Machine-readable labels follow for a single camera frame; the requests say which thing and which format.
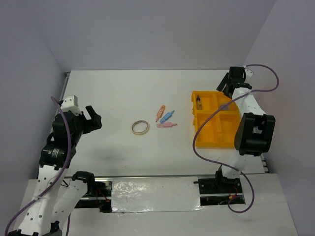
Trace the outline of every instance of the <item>tape ring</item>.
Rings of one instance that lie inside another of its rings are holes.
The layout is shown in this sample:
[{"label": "tape ring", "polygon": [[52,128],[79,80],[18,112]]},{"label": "tape ring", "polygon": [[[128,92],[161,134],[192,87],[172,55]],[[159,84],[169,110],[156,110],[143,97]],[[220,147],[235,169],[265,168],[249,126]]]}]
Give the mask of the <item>tape ring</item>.
[{"label": "tape ring", "polygon": [[[143,131],[141,131],[141,132],[136,132],[136,131],[134,131],[133,128],[134,128],[137,124],[140,124],[140,123],[146,124],[146,125],[147,125],[146,129],[143,130]],[[133,123],[133,124],[132,124],[132,127],[131,127],[131,131],[132,131],[132,133],[135,134],[135,135],[144,135],[145,133],[148,132],[148,130],[149,130],[149,123],[147,123],[145,120],[138,120],[138,121],[136,121],[135,123]]]}]

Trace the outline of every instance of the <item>yellow storage bin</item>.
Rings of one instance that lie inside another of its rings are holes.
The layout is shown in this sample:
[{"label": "yellow storage bin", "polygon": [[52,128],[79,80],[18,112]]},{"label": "yellow storage bin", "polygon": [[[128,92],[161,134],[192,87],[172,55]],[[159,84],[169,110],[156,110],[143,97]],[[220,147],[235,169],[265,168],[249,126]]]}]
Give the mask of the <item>yellow storage bin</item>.
[{"label": "yellow storage bin", "polygon": [[[201,110],[197,110],[196,99],[200,98]],[[192,113],[195,132],[202,123],[221,105],[231,101],[222,92],[217,91],[193,91]],[[201,130],[196,140],[196,147],[200,148],[234,148],[234,137],[240,124],[241,117],[235,103],[228,109],[216,114]]]}]

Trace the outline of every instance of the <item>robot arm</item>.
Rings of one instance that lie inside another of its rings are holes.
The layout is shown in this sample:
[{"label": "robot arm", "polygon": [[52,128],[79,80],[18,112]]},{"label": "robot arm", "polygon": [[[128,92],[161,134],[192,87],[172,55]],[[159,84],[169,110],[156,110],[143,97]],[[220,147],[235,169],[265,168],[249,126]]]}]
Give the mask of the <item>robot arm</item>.
[{"label": "robot arm", "polygon": [[[235,99],[251,91],[252,87],[246,83],[251,75],[252,72],[243,67],[230,67],[217,90]],[[235,103],[242,119],[234,139],[236,150],[229,165],[242,171],[253,156],[260,156],[269,150],[276,120],[260,108],[252,94]],[[223,181],[239,178],[240,173],[229,167],[222,166],[221,170],[220,179]]]},{"label": "robot arm", "polygon": [[[47,138],[47,144],[41,151],[39,160],[38,182],[33,200],[36,200],[28,209],[26,216],[18,230],[10,232],[9,236],[61,236],[66,219],[73,211],[79,199],[89,192],[95,182],[94,175],[87,172],[77,172],[64,195],[58,200],[57,195],[61,182],[66,175],[71,159],[76,153],[76,146],[82,134],[100,129],[101,116],[95,113],[92,106],[86,109],[91,117],[87,120],[78,108],[78,98],[74,95],[66,97],[60,102],[61,109],[66,117],[70,136],[71,154],[66,169],[61,174],[67,156],[67,131],[60,114],[55,116],[53,132]],[[58,181],[44,196],[41,193],[53,184],[61,174]]]}]

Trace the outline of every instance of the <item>white wall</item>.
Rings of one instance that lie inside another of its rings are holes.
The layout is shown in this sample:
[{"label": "white wall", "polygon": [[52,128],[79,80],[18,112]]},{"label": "white wall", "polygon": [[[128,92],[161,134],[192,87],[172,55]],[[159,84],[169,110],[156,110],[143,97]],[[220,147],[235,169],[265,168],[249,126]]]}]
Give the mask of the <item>white wall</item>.
[{"label": "white wall", "polygon": [[0,232],[36,177],[64,74],[20,2],[0,7]]},{"label": "white wall", "polygon": [[[276,92],[258,94],[262,108],[276,117],[268,163],[279,174],[297,231],[314,235],[315,222],[315,1],[277,0],[247,59],[265,63],[279,74]],[[275,79],[255,69],[255,88]]]},{"label": "white wall", "polygon": [[242,65],[275,0],[23,0],[63,70]]}]

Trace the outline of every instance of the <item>plastic sheet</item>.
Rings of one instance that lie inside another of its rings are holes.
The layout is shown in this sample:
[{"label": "plastic sheet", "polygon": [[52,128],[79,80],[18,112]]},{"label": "plastic sheet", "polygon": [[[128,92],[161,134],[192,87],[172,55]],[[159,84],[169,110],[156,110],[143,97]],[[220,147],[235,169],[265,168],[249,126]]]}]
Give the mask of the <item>plastic sheet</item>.
[{"label": "plastic sheet", "polygon": [[115,178],[113,212],[193,211],[202,209],[197,177]]}]

